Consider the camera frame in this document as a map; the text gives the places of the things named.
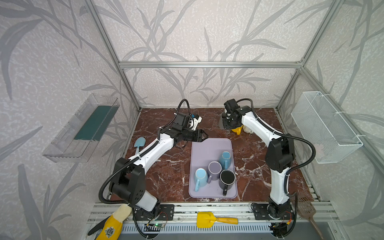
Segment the yellow ceramic mug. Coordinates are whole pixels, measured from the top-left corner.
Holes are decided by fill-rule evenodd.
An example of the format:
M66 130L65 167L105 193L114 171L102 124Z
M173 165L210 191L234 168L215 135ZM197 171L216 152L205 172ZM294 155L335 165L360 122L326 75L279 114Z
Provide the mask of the yellow ceramic mug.
M232 129L232 132L236 133L237 135L240 135L243 129L243 125L241 125L238 128Z

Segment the light blue mug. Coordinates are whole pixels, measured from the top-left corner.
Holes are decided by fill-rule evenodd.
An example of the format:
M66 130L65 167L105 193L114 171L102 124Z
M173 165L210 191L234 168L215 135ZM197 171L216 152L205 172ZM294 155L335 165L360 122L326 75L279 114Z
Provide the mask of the light blue mug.
M199 189L205 187L207 185L207 181L208 181L207 171L203 168L198 168L194 174L195 192L198 192Z

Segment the grey ceramic mug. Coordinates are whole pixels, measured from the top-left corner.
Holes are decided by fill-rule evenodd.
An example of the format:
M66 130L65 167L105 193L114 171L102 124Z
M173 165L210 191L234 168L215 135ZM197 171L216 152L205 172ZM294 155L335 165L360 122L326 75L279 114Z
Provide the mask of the grey ceramic mug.
M227 114L226 112L222 112L221 115L220 115L220 118L219 118L219 128L222 129L222 130L225 130L225 126L224 126L224 122L227 120Z

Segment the white ceramic mug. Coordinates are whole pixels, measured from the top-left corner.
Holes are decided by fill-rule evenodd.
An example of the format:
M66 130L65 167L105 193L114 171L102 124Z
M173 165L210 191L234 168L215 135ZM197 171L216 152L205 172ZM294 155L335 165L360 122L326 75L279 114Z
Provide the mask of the white ceramic mug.
M250 128L248 128L247 126L245 126L245 125L243 125L243 131L245 133L248 133L248 134L252 134L253 133L253 131Z

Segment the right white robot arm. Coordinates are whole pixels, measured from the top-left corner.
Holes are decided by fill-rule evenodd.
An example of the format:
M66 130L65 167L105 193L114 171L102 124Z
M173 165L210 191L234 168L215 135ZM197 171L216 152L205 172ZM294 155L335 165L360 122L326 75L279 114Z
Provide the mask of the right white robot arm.
M231 99L224 103L222 127L234 130L241 126L250 129L268 147L265 162L271 170L272 188L269 197L269 211L280 215L289 207L289 176L296 169L311 163L316 156L315 146L306 139L284 134L267 124L254 110L253 101L245 98L238 101ZM292 166L295 159L294 140L307 144L312 154L298 166Z

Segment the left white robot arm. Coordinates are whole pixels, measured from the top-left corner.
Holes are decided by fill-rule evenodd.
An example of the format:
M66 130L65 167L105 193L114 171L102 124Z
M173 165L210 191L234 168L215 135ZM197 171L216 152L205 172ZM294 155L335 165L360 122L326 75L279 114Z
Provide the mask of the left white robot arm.
M179 142L201 143L206 140L208 135L197 128L201 121L199 115L191 113L188 100L181 100L173 119L159 127L156 138L146 148L128 159L121 158L116 162L113 173L99 190L99 200L109 205L128 204L156 215L160 201L146 190L146 173Z

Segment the teal blue mug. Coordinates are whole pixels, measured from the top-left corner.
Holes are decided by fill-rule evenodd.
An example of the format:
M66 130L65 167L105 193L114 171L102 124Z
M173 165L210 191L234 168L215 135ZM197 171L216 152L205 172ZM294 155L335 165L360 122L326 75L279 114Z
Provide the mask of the teal blue mug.
M222 166L222 170L227 170L231 166L232 163L232 155L230 152L225 151L222 152L220 158L219 158L219 163Z

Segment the black ceramic mug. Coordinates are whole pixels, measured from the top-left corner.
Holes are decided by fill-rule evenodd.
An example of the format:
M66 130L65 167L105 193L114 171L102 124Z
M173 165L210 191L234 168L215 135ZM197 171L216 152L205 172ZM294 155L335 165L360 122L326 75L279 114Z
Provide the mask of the black ceramic mug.
M222 195L227 196L228 191L233 187L236 182L236 175L233 171L226 169L220 173L219 186L222 189Z

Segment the light blue toy shovel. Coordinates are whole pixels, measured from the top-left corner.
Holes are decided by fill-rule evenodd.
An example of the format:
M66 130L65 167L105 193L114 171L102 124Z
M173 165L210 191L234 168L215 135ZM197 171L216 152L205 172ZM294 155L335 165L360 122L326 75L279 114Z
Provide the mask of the light blue toy shovel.
M135 144L134 147L136 149L135 155L137 155L140 152L140 148L144 147L146 144L146 139L144 137L139 137Z

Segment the yellow toy shovel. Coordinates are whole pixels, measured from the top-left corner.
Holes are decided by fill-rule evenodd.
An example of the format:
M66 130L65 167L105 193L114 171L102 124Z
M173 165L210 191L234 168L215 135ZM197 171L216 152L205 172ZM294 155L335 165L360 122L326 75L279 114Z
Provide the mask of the yellow toy shovel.
M215 217L212 212L199 212L197 215L197 227L199 229L211 228L216 222L231 225L239 224L239 220L237 218L219 218Z

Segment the green sponge sheet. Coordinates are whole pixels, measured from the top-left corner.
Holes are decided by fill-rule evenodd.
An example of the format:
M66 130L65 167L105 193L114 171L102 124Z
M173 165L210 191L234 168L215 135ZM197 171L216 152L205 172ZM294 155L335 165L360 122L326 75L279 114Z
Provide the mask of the green sponge sheet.
M98 106L76 134L74 140L100 141L118 108L119 106Z

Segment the brown slotted spatula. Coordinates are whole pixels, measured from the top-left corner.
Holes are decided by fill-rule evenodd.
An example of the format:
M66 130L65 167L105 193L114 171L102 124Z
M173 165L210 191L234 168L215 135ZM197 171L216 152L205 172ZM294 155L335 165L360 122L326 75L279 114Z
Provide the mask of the brown slotted spatula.
M311 200L304 195L298 195L297 197L298 197L298 214L302 218L308 220L313 226L313 228L315 229L315 231L317 232L317 234L319 235L319 237L321 238L321 240L324 240L325 239L324 235L322 234L320 228L314 221L314 215L316 213L316 209L314 208Z

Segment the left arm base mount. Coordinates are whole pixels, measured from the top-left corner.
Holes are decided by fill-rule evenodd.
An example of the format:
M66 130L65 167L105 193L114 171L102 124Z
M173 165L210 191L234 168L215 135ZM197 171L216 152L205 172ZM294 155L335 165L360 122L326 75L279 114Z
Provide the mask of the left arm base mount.
M157 204L151 211L145 211L144 209L134 209L134 216L137 221L172 221L175 213L175 205L172 204Z

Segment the clear plastic wall shelf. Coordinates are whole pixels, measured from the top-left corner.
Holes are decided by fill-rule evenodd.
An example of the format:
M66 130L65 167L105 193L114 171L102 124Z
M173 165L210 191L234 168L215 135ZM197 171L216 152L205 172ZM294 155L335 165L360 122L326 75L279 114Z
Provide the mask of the clear plastic wall shelf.
M100 141L74 140L74 137L98 106L119 106L117 97L90 94L84 104L43 151L54 163L86 163Z

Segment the aluminium cage frame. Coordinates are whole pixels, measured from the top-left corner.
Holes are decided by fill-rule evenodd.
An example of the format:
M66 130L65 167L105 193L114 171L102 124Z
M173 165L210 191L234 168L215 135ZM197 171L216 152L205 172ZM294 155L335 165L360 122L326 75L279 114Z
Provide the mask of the aluminium cage frame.
M237 56L247 46L265 46L281 49L282 45L261 39L259 35L278 20L294 1L283 1L275 13L257 26L250 15L245 35L231 43L224 51L213 53L209 35L205 35L207 57L204 60L187 58L166 51L166 41L181 23L195 1L182 1L182 9L175 22L164 29L162 21L167 16L165 1L158 2L152 20L143 16L143 27L148 31L144 43L132 48L124 60L138 74L142 69L158 70L171 88L185 96L191 80L200 84L197 93L205 98L205 106L227 99L234 88L247 84L257 89L257 83L269 78L255 75L258 68L273 70L309 69L317 62L316 81L333 98L342 111L337 117L350 118L354 124L358 144L363 148L347 157L347 166L334 163L327 167L325 189L337 195L334 201L346 203L365 200L374 207L384 200L384 3L383 1L341 1L331 29L322 34L313 50L308 50L298 62L262 62L263 53L251 50L248 61Z

